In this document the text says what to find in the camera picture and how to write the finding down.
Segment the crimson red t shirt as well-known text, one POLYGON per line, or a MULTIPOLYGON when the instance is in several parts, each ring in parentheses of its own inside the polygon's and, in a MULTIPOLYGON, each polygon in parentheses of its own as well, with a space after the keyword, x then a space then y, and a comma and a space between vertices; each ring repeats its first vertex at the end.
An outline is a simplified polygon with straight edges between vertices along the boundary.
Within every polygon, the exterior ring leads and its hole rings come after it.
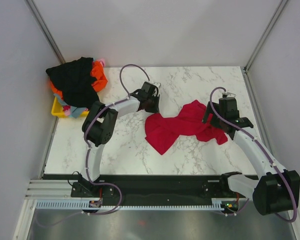
POLYGON ((212 117, 207 123, 203 117, 207 107, 198 100, 185 104, 175 117, 163 117, 159 113, 150 115, 145 120, 145 140, 160 154, 165 154, 179 136, 195 136, 200 142, 216 140, 218 145, 228 141, 226 134, 211 125, 212 117))

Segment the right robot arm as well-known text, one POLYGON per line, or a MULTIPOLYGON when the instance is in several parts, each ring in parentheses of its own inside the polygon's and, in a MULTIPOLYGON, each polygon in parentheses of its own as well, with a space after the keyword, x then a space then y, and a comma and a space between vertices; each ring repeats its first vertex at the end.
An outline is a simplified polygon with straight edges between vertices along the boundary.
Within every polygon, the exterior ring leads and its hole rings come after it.
POLYGON ((220 193, 225 197, 235 192, 245 196, 262 216, 292 211, 288 222, 293 223, 298 215, 300 175, 287 170, 258 140, 252 122, 240 117, 236 99, 223 95, 218 103, 209 101, 202 122, 226 133, 247 156, 258 177, 253 180, 241 173, 226 173, 225 181, 219 184, 220 193))

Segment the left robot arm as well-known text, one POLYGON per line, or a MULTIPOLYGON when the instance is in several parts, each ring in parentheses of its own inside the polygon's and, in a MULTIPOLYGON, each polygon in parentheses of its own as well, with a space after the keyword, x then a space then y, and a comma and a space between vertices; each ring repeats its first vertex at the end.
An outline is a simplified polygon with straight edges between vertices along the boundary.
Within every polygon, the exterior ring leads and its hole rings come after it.
POLYGON ((78 181, 72 185, 71 197, 94 197, 99 193, 100 185, 96 180, 101 175, 102 155, 113 136, 117 119, 138 111, 159 113, 160 88, 159 82, 144 82, 126 98, 108 104, 96 101, 92 105, 82 125, 87 144, 84 166, 78 181))

